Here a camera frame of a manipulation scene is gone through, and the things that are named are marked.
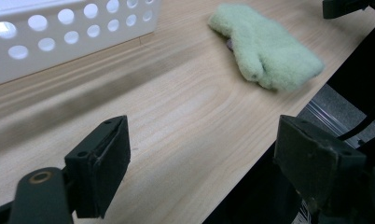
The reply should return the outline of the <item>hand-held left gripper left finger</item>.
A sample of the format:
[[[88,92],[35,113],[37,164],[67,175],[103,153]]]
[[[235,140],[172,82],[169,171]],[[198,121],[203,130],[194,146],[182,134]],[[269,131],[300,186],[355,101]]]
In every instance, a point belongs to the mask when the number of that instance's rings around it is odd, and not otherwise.
[[[126,116],[103,121],[65,158],[78,218],[104,218],[131,160]]]

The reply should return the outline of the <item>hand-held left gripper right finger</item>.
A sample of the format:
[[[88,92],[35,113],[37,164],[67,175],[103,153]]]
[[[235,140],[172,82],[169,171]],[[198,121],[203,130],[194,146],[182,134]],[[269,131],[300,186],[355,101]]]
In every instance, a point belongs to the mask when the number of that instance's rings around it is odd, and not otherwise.
[[[307,120],[282,115],[274,160],[310,212],[335,217],[351,209],[366,156]]]

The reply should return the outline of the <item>green fluffy glove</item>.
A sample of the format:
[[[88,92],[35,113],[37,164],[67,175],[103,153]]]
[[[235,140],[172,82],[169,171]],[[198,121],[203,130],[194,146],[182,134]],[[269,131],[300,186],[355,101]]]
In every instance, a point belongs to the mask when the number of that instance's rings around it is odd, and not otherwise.
[[[229,39],[243,77],[265,89],[296,90],[324,69],[282,25],[247,5],[219,5],[208,25]]]

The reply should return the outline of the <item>white perforated plastic basket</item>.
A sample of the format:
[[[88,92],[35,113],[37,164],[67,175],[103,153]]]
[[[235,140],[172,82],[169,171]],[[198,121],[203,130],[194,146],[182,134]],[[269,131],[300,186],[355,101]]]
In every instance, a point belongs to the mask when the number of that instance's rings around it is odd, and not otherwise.
[[[0,0],[0,84],[153,32],[161,0]]]

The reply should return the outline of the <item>metal floor rail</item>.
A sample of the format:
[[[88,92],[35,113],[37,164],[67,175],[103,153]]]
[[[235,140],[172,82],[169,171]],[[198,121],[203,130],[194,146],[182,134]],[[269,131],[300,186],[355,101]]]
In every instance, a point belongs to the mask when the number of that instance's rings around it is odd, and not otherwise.
[[[348,132],[348,129],[345,125],[343,125],[340,121],[334,118],[332,115],[328,114],[325,109],[323,109],[319,104],[317,104],[314,100],[311,100],[307,105],[306,108],[308,111],[313,114],[317,119],[319,119],[331,132],[333,132],[337,136],[341,136]],[[355,136],[346,139],[346,143],[351,147],[358,148],[364,141]]]

